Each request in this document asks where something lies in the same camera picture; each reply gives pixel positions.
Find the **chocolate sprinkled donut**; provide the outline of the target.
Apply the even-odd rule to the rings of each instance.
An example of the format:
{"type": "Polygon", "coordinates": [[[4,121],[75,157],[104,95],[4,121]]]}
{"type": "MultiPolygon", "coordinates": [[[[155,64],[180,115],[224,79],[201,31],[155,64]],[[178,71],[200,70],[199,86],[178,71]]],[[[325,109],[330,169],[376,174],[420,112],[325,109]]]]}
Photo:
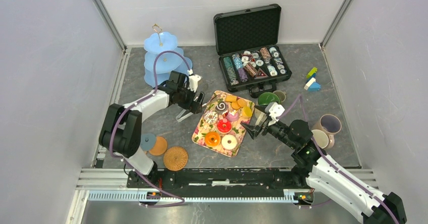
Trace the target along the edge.
{"type": "Polygon", "coordinates": [[[209,125],[214,125],[218,122],[218,113],[215,110],[206,110],[202,116],[203,122],[209,125]]]}

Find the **silver serving tongs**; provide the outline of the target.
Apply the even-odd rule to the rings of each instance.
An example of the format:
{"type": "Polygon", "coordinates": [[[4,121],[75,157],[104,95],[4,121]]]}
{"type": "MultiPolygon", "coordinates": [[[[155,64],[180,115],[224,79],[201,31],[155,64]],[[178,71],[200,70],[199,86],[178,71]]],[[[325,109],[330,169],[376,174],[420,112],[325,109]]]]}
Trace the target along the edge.
{"type": "MultiPolygon", "coordinates": [[[[203,86],[202,86],[201,92],[206,92],[206,91],[208,90],[208,87],[209,87],[208,83],[204,83],[204,84],[203,84],[203,86]]],[[[209,104],[211,104],[212,102],[214,102],[214,101],[215,101],[215,100],[217,100],[218,98],[219,98],[219,96],[218,96],[218,95],[216,95],[216,94],[214,94],[208,102],[206,102],[206,103],[202,104],[201,108],[202,108],[202,109],[206,108],[209,104]]],[[[192,112],[191,112],[191,111],[189,111],[189,110],[185,110],[185,109],[183,109],[183,110],[182,110],[182,111],[181,111],[181,112],[176,116],[176,121],[177,121],[177,122],[181,122],[181,121],[185,120],[186,118],[188,118],[188,117],[190,117],[190,116],[192,116],[192,115],[194,115],[194,113],[192,113],[192,112]]]]}

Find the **red glazed donut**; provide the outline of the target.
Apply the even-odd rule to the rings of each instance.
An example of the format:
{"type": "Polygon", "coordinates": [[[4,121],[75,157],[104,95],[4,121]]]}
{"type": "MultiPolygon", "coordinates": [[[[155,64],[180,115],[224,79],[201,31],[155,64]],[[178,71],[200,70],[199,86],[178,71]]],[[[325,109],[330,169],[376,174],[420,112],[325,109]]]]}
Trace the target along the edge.
{"type": "Polygon", "coordinates": [[[220,134],[228,134],[232,130],[232,123],[228,119],[221,119],[217,122],[217,131],[220,134]]]}

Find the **white glazed donut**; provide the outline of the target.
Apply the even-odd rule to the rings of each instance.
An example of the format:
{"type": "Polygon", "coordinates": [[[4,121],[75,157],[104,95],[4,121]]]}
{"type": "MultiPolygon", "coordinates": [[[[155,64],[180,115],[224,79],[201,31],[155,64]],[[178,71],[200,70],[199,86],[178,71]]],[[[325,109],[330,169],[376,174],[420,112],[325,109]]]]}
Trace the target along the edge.
{"type": "Polygon", "coordinates": [[[222,137],[221,144],[224,149],[233,150],[238,145],[238,141],[234,135],[227,134],[222,137]]]}

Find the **orange glazed donut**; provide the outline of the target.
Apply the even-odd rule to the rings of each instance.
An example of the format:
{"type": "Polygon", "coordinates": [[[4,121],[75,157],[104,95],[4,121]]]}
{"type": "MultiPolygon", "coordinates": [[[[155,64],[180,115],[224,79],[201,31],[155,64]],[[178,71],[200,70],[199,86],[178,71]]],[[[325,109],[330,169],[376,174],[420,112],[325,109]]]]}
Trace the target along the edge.
{"type": "Polygon", "coordinates": [[[216,131],[208,132],[204,138],[205,145],[207,147],[216,147],[221,142],[221,136],[216,131]]]}

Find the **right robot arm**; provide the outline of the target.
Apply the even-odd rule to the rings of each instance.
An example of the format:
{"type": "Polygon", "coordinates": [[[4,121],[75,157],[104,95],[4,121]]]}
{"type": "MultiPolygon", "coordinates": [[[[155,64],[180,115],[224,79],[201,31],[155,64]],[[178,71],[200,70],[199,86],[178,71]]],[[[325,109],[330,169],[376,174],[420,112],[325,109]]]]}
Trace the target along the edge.
{"type": "Polygon", "coordinates": [[[308,186],[322,192],[359,223],[407,222],[402,199],[394,192],[384,194],[340,166],[315,142],[306,120],[293,120],[289,125],[281,122],[286,110],[275,102],[256,108],[265,112],[266,119],[257,125],[241,125],[252,139],[270,134],[293,149],[296,164],[291,180],[296,187],[308,186]]]}

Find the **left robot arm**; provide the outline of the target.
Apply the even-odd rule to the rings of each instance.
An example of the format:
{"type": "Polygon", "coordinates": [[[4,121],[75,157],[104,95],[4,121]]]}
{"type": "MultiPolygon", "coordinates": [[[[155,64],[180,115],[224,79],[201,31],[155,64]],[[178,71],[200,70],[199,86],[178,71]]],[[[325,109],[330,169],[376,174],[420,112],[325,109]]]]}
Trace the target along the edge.
{"type": "Polygon", "coordinates": [[[106,148],[112,157],[123,159],[140,173],[139,181],[144,186],[155,186],[158,173],[152,170],[154,161],[140,147],[142,123],[174,104],[192,114],[200,113],[204,93],[197,93],[197,89],[201,79],[192,70],[187,74],[172,71],[168,80],[144,97],[125,105],[111,104],[99,134],[99,145],[106,148]]]}

